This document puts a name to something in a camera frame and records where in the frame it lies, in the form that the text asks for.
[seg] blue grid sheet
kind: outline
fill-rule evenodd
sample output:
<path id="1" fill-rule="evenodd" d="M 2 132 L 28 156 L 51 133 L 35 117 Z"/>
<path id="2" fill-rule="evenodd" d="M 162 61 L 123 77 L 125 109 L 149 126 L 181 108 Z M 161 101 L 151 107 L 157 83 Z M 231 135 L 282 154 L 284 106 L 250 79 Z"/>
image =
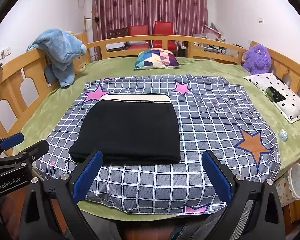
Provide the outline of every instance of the blue grid sheet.
<path id="1" fill-rule="evenodd" d="M 274 132 L 252 104 L 243 86 L 225 78 L 157 75 L 108 78 L 88 82 L 47 138 L 49 152 L 36 161 L 45 179 L 71 172 L 76 163 L 68 150 L 87 112 L 105 93 L 167 94 L 176 111 L 181 161 L 155 166 L 102 166 L 86 199 L 140 214 L 208 214 L 225 206 L 202 168 L 201 155 L 211 149 L 234 174 L 252 181 L 274 179 L 280 169 Z M 253 139 L 264 152 L 244 142 Z"/>

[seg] triangle pattern pillow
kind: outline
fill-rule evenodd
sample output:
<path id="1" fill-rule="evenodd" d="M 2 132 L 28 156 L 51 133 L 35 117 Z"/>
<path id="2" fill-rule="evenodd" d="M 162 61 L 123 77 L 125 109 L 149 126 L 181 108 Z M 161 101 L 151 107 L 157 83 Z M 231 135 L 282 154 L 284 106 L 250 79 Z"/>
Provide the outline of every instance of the triangle pattern pillow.
<path id="1" fill-rule="evenodd" d="M 134 69 L 174 68 L 178 66 L 180 64 L 171 51 L 149 49 L 139 53 Z"/>

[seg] folded black cloth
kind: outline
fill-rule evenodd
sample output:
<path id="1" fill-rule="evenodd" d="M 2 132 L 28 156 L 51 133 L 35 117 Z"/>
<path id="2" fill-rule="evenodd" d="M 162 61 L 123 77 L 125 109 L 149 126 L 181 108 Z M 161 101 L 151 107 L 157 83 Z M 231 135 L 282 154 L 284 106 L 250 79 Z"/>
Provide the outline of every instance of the folded black cloth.
<path id="1" fill-rule="evenodd" d="M 180 162 L 179 125 L 167 95 L 105 95 L 87 113 L 69 149 L 75 162 L 92 151 L 104 164 L 155 165 Z"/>

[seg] green blanket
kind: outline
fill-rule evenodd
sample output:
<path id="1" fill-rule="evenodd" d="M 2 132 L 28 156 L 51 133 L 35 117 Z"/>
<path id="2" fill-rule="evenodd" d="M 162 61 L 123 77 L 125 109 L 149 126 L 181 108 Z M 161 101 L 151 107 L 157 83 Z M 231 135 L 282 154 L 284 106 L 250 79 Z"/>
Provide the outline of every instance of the green blanket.
<path id="1" fill-rule="evenodd" d="M 41 139 L 46 139 L 67 109 L 82 92 L 86 82 L 106 77 L 190 73 L 193 75 L 220 76 L 226 78 L 230 83 L 243 85 L 251 101 L 271 126 L 275 134 L 278 135 L 281 129 L 287 131 L 288 140 L 286 142 L 277 137 L 281 159 L 281 171 L 277 178 L 290 168 L 293 163 L 300 161 L 300 120 L 293 124 L 288 124 L 271 101 L 252 83 L 243 78 L 249 75 L 249 72 L 241 66 L 221 64 L 205 59 L 178 58 L 178 62 L 181 64 L 179 68 L 134 71 L 133 66 L 135 61 L 136 58 L 134 57 L 110 58 L 88 64 L 77 75 L 77 79 L 72 86 L 66 89 L 59 88 L 50 93 L 30 120 L 24 125 L 21 132 L 25 136 L 25 141 L 14 148 L 14 154 Z M 174 217 L 174 215 L 127 214 L 117 209 L 89 201 L 79 202 L 79 207 L 99 217 L 115 220 L 149 221 Z"/>

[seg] curtain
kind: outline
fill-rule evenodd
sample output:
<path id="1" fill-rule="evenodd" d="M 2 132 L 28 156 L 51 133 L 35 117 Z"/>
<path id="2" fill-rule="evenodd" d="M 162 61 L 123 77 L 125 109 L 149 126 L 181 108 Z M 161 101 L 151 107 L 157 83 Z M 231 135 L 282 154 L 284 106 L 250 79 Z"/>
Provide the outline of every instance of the curtain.
<path id="1" fill-rule="evenodd" d="M 129 25 L 148 25 L 151 34 L 154 21 L 172 22 L 174 34 L 179 35 L 202 33 L 208 23 L 206 0 L 94 0 L 92 10 L 99 16 L 94 40 Z"/>

